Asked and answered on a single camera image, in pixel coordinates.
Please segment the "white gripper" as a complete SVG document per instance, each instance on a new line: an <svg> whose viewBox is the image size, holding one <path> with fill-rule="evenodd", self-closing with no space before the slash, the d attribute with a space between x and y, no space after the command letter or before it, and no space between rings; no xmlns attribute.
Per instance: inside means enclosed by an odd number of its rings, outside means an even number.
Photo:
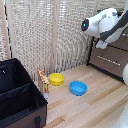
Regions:
<svg viewBox="0 0 128 128"><path fill-rule="evenodd" d="M98 40L96 43L96 48L105 49L107 47L108 43L103 42L102 40Z"/></svg>

